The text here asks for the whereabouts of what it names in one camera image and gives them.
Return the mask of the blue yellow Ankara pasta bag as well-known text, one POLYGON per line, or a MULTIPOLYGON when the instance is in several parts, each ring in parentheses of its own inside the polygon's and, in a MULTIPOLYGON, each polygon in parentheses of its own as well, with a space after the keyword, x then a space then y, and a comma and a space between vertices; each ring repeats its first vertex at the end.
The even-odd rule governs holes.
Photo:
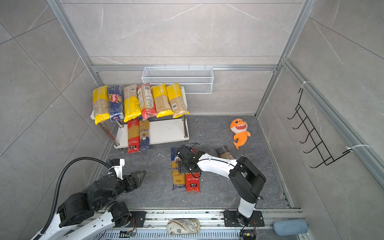
POLYGON ((179 162, 181 159, 177 155, 178 148, 171 148, 171 168, 173 190, 186 187, 186 177, 184 173, 179 173, 179 162))

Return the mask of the clear blue spaghetti bag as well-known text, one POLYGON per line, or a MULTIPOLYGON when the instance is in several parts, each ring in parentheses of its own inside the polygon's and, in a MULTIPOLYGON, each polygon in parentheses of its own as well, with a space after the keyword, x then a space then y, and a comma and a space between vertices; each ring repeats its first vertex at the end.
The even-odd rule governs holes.
POLYGON ((226 146, 222 146, 216 149, 217 154, 220 158, 226 160, 234 160, 234 157, 230 153, 229 149, 226 146))

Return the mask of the red yellow spaghetti bag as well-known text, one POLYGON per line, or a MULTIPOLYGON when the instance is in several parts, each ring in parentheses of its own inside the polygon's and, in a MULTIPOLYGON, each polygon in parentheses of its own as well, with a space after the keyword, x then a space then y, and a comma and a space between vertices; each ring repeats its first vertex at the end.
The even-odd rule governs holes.
POLYGON ((128 126, 128 151, 127 154, 140 151, 140 122, 138 119, 129 120, 128 126))

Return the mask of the yellow spaghetti bag with barcode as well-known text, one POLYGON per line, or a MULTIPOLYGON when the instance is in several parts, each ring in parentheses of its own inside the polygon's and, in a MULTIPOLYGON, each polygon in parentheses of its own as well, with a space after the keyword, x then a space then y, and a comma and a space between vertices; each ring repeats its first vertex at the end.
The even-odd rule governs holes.
POLYGON ((173 111, 173 118, 179 118, 189 114, 184 103, 181 86, 179 83, 166 86, 168 99, 173 111))

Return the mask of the dark blue pasta bag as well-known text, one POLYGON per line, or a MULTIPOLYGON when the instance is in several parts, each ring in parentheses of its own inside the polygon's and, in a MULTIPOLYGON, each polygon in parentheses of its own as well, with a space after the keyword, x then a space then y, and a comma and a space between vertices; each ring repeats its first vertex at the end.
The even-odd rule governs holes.
POLYGON ((150 122, 149 121, 139 121, 140 124, 140 151, 150 149, 150 122))

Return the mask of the yellow wholewheat spaghetti bag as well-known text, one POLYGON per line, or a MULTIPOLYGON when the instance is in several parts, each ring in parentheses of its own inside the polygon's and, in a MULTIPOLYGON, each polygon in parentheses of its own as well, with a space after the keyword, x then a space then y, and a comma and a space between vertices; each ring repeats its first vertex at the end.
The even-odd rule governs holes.
POLYGON ((168 99, 166 85, 156 85, 151 87, 151 89, 155 101, 157 118, 171 116, 173 114, 173 110, 168 99))

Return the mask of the red spaghetti bag with label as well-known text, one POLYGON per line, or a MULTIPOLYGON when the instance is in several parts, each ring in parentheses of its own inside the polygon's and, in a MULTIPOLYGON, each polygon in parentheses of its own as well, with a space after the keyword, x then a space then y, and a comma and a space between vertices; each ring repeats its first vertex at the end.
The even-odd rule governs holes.
POLYGON ((155 117, 157 111, 150 84, 142 84, 138 86, 137 94, 143 121, 155 117))

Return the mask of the blue Barilla spaghetti box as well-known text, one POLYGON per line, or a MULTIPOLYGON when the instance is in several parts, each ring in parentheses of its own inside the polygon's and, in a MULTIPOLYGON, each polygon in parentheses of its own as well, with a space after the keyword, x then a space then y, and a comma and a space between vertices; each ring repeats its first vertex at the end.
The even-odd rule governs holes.
POLYGON ((112 122, 124 119, 123 90, 120 85, 108 86, 109 114, 112 122))

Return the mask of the tan yellow pasta bag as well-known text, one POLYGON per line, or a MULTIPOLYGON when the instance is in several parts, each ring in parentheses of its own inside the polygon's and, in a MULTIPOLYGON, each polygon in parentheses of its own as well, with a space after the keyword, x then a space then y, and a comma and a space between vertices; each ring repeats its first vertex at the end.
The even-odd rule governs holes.
POLYGON ((142 114, 137 95, 137 87, 137 85, 130 85, 124 88, 125 123, 136 119, 142 114))

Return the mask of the long yellow spaghetti bag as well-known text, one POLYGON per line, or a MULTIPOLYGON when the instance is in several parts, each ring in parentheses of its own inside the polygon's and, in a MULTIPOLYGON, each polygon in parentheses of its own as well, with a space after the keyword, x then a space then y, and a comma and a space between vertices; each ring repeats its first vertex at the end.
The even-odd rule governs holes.
POLYGON ((93 90, 93 113, 96 125, 110 119, 107 86, 93 90))

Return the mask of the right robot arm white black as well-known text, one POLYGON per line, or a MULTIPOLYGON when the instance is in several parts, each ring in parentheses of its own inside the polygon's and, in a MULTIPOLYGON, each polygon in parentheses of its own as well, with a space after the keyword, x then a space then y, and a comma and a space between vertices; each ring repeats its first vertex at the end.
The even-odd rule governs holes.
POLYGON ((190 146, 179 147, 177 156, 180 159, 180 173, 195 177, 202 172, 209 172, 231 181, 240 196, 240 203, 236 211, 223 212, 224 217, 230 221, 225 224, 227 227, 248 226, 261 219, 262 216, 256 214, 255 206, 262 199, 261 191, 266 177, 248 158, 242 156, 238 160, 222 159, 205 152, 197 152, 190 146))

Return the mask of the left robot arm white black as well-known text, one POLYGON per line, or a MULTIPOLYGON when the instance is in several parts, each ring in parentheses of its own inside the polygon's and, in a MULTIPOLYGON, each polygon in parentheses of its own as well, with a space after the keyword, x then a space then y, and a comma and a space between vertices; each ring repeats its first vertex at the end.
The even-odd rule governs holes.
POLYGON ((124 227, 132 220, 119 196, 138 189, 146 171, 124 175, 122 179, 103 176, 79 193, 68 197, 53 213, 33 240, 87 240, 103 230, 124 227))

